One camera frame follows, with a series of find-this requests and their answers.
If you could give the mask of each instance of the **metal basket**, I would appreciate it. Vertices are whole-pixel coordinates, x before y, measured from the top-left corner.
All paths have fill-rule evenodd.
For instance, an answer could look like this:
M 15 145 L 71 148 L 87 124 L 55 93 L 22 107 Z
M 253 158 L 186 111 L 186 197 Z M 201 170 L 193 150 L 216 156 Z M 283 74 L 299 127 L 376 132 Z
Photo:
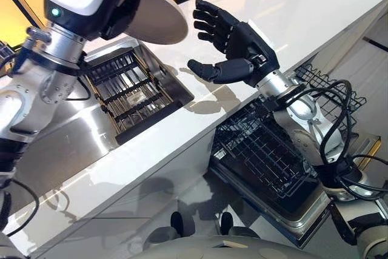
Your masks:
M 312 69 L 310 64 L 296 70 L 296 76 L 311 88 L 327 87 L 335 80 Z M 345 95 L 343 87 L 335 87 Z M 333 121 L 340 113 L 339 102 L 330 95 L 320 96 L 323 114 Z M 366 103 L 352 93 L 352 111 Z M 212 154 L 242 180 L 256 184 L 259 191 L 277 198 L 291 197 L 313 170 L 292 144 L 288 134 L 258 99 L 243 107 L 216 128 Z
M 88 82 L 118 135 L 173 103 L 132 48 L 90 65 Z

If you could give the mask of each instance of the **white countertop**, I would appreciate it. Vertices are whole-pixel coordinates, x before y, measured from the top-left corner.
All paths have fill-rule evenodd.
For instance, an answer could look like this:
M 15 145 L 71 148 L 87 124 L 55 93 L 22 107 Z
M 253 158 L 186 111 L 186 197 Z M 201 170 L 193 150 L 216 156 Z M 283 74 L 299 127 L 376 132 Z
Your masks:
M 383 0 L 206 1 L 228 10 L 241 21 L 252 20 L 273 42 L 280 70 L 285 72 L 312 56 Z M 64 182 L 61 191 L 70 201 L 65 211 L 61 201 L 57 209 L 46 203 L 54 192 L 47 193 L 45 200 L 41 198 L 35 218 L 12 237 L 12 242 L 23 253 L 33 252 L 71 225 L 74 227 L 66 214 L 79 220 L 94 216 L 102 206 L 108 205 L 108 200 L 135 187 L 257 95 L 255 89 L 243 82 L 217 86 L 201 82 L 189 72 L 186 64 L 191 58 L 214 63 L 224 57 L 210 43 L 197 39 L 197 32 L 192 28 L 195 0 L 180 7 L 190 26 L 186 39 L 176 45 L 147 46 L 170 66 L 194 95 L 194 101 Z M 86 50 L 105 44 L 96 40 L 87 44 Z M 32 209 L 33 204 L 30 204 L 12 215 L 5 232 L 19 226 Z

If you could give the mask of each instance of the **green indicator light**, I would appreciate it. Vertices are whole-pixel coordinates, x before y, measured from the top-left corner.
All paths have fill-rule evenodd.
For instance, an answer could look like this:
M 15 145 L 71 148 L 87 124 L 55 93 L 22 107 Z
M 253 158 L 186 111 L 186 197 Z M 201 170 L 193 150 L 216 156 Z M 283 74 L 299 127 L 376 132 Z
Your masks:
M 58 8 L 53 8 L 51 10 L 51 13 L 53 16 L 60 16 L 61 15 L 61 11 Z

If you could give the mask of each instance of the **black cable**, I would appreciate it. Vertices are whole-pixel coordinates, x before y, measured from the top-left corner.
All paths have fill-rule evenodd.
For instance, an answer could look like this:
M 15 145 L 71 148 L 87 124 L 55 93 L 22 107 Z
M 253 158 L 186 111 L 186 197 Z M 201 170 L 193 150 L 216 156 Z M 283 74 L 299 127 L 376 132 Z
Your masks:
M 345 98 L 343 98 L 338 92 L 332 90 L 332 88 L 334 88 L 340 84 L 343 84 L 346 88 Z M 328 164 L 329 162 L 327 161 L 326 153 L 325 153 L 324 149 L 325 149 L 326 144 L 327 144 L 328 140 L 330 139 L 330 137 L 339 128 L 342 121 L 344 119 L 346 119 L 346 139 L 344 142 L 343 150 L 341 151 L 341 154 L 339 155 L 337 161 L 343 160 L 345 158 L 345 155 L 346 155 L 348 149 L 349 149 L 350 140 L 352 137 L 352 120 L 351 120 L 351 115 L 350 115 L 351 111 L 349 108 L 350 102 L 351 102 L 351 97 L 352 97 L 352 85 L 350 82 L 348 82 L 348 80 L 338 80 L 338 81 L 335 81 L 333 84 L 331 84 L 328 88 L 309 89 L 309 90 L 306 90 L 306 91 L 302 92 L 301 94 L 297 95 L 296 97 L 292 98 L 289 102 L 287 102 L 287 106 L 290 106 L 295 101 L 300 99 L 302 96 L 309 94 L 310 92 L 319 92 L 318 94 L 314 95 L 314 98 L 317 98 L 317 97 L 321 96 L 322 94 L 329 92 L 329 93 L 335 95 L 339 99 L 339 103 L 338 102 L 335 102 L 335 103 L 337 104 L 337 106 L 341 107 L 341 113 L 340 113 L 339 117 L 336 119 L 336 121 L 334 122 L 333 126 L 329 129 L 329 131 L 326 133 L 325 137 L 323 138 L 321 145 L 320 145 L 320 148 L 319 148 L 319 153 L 321 155 L 323 163 Z M 325 94 L 325 96 L 327 99 L 334 101 L 334 99 L 332 99 L 330 96 L 327 96 L 326 94 Z M 376 160 L 388 165 L 387 161 L 385 161 L 381 158 L 378 158 L 378 157 L 370 156 L 370 155 L 355 155 L 352 157 L 352 159 L 358 158 L 358 157 L 376 159 Z M 351 188 L 349 188 L 343 180 L 345 180 L 348 183 L 351 183 L 353 185 L 356 185 L 358 187 L 361 187 L 365 190 L 376 191 L 376 192 L 378 192 L 378 194 L 376 194 L 374 196 L 360 195 L 360 194 L 356 193 L 355 191 L 353 191 Z M 378 188 L 378 187 L 368 186 L 368 185 L 365 185 L 362 183 L 354 182 L 346 177 L 338 177 L 338 181 L 343 186 L 343 188 L 346 191 L 348 191 L 348 193 L 350 193 L 354 197 L 359 198 L 361 200 L 375 201 L 375 200 L 380 199 L 383 196 L 384 192 L 388 192 L 388 189 L 382 189 L 382 188 Z
M 336 86 L 337 84 L 333 83 L 331 85 L 331 87 L 334 87 Z M 290 106 L 291 104 L 293 104 L 294 102 L 296 102 L 298 99 L 300 99 L 302 96 L 304 95 L 307 95 L 309 94 L 310 92 L 321 92 L 321 93 L 325 93 L 325 92 L 329 92 L 333 95 L 335 95 L 339 101 L 341 102 L 341 104 L 343 105 L 342 106 L 342 111 L 341 111 L 341 114 L 339 115 L 339 117 L 337 118 L 337 120 L 335 121 L 335 123 L 331 126 L 331 128 L 329 129 L 329 131 L 326 133 L 325 137 L 323 138 L 322 140 L 322 143 L 319 147 L 319 152 L 321 154 L 321 158 L 322 158 L 322 161 L 324 164 L 328 164 L 328 160 L 326 158 L 326 153 L 325 153 L 325 147 L 326 147 L 326 143 L 327 141 L 330 139 L 330 137 L 333 135 L 333 133 L 336 131 L 336 129 L 341 125 L 342 121 L 344 118 L 347 118 L 347 124 L 349 125 L 351 123 L 351 120 L 350 118 L 348 118 L 348 114 L 347 114 L 347 109 L 345 107 L 345 104 L 347 104 L 349 102 L 348 98 L 346 99 L 343 99 L 343 97 L 335 90 L 331 89 L 331 88 L 312 88 L 312 89 L 308 89 L 308 90 L 305 90 L 303 91 L 302 93 L 300 93 L 299 95 L 293 97 L 289 102 L 287 102 L 286 106 Z M 345 145 L 347 145 L 347 147 L 344 147 L 343 151 L 341 152 L 341 155 L 340 156 L 344 156 L 346 154 L 346 151 L 347 151 L 347 148 L 349 147 L 349 144 L 350 144 L 350 140 L 349 142 L 345 142 Z
M 386 161 L 386 160 L 384 160 L 382 158 L 379 158 L 379 157 L 371 156 L 371 155 L 357 154 L 357 155 L 352 156 L 352 159 L 355 159 L 355 158 L 369 158 L 369 159 L 380 161 L 383 164 L 388 166 L 388 161 Z
M 83 97 L 83 98 L 67 98 L 66 101 L 85 101 L 85 100 L 89 100 L 90 97 L 92 97 L 92 94 L 90 93 L 89 88 L 87 88 L 86 84 L 82 81 L 82 79 L 80 77 L 77 77 L 77 80 L 80 83 L 80 85 L 82 85 L 82 87 L 87 92 L 87 97 Z
M 4 60 L 1 61 L 0 63 L 0 70 L 9 62 L 11 61 L 13 58 L 16 57 L 16 54 L 12 54 L 12 55 L 9 55 L 8 57 L 5 57 Z
M 345 182 L 342 180 L 342 178 L 339 179 L 339 183 L 342 185 L 342 187 L 348 191 L 351 195 L 353 195 L 356 198 L 359 198 L 361 200 L 366 200 L 366 201 L 375 201 L 379 200 L 381 198 L 381 194 L 375 195 L 375 196 L 369 196 L 366 197 L 365 195 L 358 194 L 357 192 L 353 191 L 352 189 L 349 188 L 348 185 L 345 184 Z
M 373 187 L 373 186 L 370 186 L 370 185 L 366 185 L 366 184 L 362 184 L 362 183 L 358 183 L 356 181 L 353 181 L 351 179 L 348 179 L 346 177 L 341 177 L 341 179 L 349 182 L 349 183 L 352 183 L 353 185 L 356 185 L 356 186 L 359 186 L 363 189 L 366 189 L 366 190 L 370 190 L 370 191 L 378 191 L 378 192 L 388 192 L 388 189 L 386 188 L 379 188 L 379 187 Z
M 39 197 L 34 193 L 34 191 L 31 188 L 29 188 L 27 185 L 25 185 L 24 183 L 21 183 L 20 181 L 18 181 L 16 179 L 12 179 L 12 181 L 15 184 L 23 187 L 34 198 L 35 208 L 32 211 L 32 213 L 30 214 L 30 216 L 28 217 L 28 219 L 26 219 L 26 221 L 24 223 L 22 223 L 16 230 L 13 230 L 9 234 L 7 234 L 8 237 L 11 237 L 14 234 L 16 234 L 17 232 L 23 230 L 23 228 L 26 227 L 26 225 L 28 225 L 28 223 L 33 219 L 33 217 L 36 215 L 36 213 L 38 212 L 38 209 L 39 209 Z

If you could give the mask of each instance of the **circular white disc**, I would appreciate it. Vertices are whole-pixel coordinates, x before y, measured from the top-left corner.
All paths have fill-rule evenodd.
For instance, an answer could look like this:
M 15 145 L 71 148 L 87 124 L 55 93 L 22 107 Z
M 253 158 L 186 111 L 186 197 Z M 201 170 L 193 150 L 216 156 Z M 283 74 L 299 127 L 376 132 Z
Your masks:
M 183 12 L 173 0 L 139 0 L 125 33 L 154 44 L 176 44 L 188 30 Z

